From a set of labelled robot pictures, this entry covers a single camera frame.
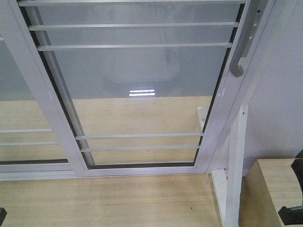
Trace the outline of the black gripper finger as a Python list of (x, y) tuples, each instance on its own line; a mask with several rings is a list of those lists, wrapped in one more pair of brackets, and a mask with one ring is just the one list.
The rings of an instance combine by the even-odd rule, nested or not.
[(282, 206), (278, 214), (284, 225), (299, 225), (303, 223), (303, 207), (290, 207)]
[(5, 220), (7, 215), (7, 211), (4, 208), (0, 208), (0, 225), (3, 224), (3, 221)]
[(303, 160), (302, 159), (295, 159), (291, 164), (291, 168), (294, 171), (296, 178), (299, 182), (301, 191), (303, 192)]

